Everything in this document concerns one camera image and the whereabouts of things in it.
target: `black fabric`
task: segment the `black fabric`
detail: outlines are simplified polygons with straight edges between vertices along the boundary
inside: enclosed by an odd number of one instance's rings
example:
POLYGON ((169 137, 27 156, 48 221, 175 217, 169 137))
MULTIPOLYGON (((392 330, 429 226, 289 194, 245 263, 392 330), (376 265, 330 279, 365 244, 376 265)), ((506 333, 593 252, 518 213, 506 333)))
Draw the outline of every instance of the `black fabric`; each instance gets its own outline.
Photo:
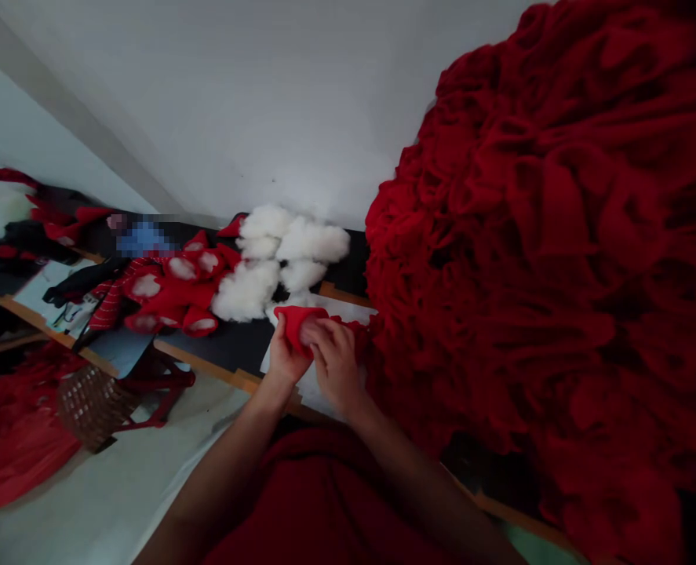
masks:
POLYGON ((42 297, 44 302, 62 308, 67 302, 83 298, 83 295, 100 283, 117 279, 130 262, 128 257, 110 257, 104 263, 95 264, 73 273, 56 286, 51 286, 42 297))
POLYGON ((37 221, 24 220, 5 226, 5 240, 8 245, 33 253, 37 257, 47 257, 64 264, 78 262, 81 255, 47 237, 44 226, 37 221))

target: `white wall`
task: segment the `white wall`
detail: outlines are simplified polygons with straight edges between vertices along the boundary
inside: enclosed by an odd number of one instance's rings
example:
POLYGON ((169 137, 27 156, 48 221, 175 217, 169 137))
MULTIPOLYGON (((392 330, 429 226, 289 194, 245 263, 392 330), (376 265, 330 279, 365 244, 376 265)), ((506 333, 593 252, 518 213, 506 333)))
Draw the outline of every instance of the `white wall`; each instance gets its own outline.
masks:
POLYGON ((529 0, 0 0, 191 212, 280 201, 362 228, 439 73, 529 0))
POLYGON ((126 210, 156 210, 0 72, 0 166, 126 210))

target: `white cotton stuffing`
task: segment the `white cotton stuffing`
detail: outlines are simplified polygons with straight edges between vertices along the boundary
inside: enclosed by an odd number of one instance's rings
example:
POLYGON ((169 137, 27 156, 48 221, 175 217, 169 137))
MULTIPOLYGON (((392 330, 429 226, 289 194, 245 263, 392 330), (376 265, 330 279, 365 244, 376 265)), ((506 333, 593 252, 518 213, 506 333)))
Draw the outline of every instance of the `white cotton stuffing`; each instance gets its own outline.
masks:
POLYGON ((188 331, 211 330, 216 325, 217 322, 211 318, 200 319, 188 326, 188 331))
POLYGON ((144 275, 133 282, 131 289, 134 296, 155 296, 162 287, 157 282, 156 275, 144 275))
POLYGON ((266 235, 282 238, 294 219, 293 214, 281 206, 265 204, 253 209, 240 226, 242 238, 260 238, 266 235))
POLYGON ((295 293, 311 288, 323 279, 325 274, 326 265, 309 259, 295 259, 288 261, 279 275, 287 291, 295 293))
POLYGON ((314 308, 316 306, 316 301, 316 295, 309 292, 291 294, 284 302, 270 302, 267 304, 267 318, 269 318, 269 322, 274 327, 277 327, 278 320, 275 317, 275 308, 278 306, 301 306, 302 308, 314 308))
POLYGON ((235 243, 240 248, 240 254, 243 256, 243 259, 273 259, 279 247, 279 239, 268 235, 236 239, 235 243))
POLYGON ((250 322, 264 318, 279 281, 277 261, 242 261, 235 272, 220 281, 211 311, 223 320, 250 322))
POLYGON ((184 257, 173 257, 167 263, 167 267, 178 279, 193 280, 196 277, 193 264, 184 257))
POLYGON ((220 258, 214 253, 205 251, 199 255, 199 268, 204 272, 211 272, 220 263, 220 258))
POLYGON ((349 250, 350 235, 344 229, 319 225, 301 216, 282 237, 276 257, 281 261, 312 259, 337 263, 349 250))

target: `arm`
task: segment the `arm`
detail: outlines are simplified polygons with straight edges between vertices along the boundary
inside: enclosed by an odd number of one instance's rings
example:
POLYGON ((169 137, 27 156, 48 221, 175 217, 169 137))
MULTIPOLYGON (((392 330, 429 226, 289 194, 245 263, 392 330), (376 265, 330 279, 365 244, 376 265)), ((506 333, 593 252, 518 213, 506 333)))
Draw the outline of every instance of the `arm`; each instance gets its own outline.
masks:
POLYGON ((271 365, 241 414, 199 462, 134 565, 198 563, 266 451, 271 434, 310 359, 285 342, 285 317, 271 339, 271 365))
POLYGON ((400 500, 443 547, 474 563, 525 565, 525 560, 442 469, 385 417, 361 386, 353 332, 319 320, 310 338, 319 387, 344 415, 394 485, 400 500))

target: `cotton ball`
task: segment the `cotton ball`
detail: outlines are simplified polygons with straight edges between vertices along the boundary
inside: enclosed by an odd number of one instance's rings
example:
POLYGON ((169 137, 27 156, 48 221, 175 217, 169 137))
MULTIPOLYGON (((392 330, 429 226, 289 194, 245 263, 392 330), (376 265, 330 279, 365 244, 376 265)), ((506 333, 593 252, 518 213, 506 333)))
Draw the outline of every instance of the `cotton ball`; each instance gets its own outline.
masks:
POLYGON ((281 261, 312 259, 336 263, 348 254, 350 235, 337 226, 316 224, 304 217, 296 218, 282 237, 276 257, 281 261))
POLYGON ((273 259, 279 239, 264 235, 262 237, 236 239, 243 259, 273 259))
POLYGON ((243 261, 235 272, 220 281, 211 311, 223 320, 250 322, 264 318, 264 306, 271 300, 279 281, 277 261, 243 261))
POLYGON ((240 226, 242 238, 260 238, 265 235, 281 238, 294 219, 293 214, 274 204, 253 209, 240 226))
POLYGON ((325 274, 326 265, 309 259, 295 259, 288 261, 280 277, 287 291, 292 293, 311 288, 323 279, 325 274))

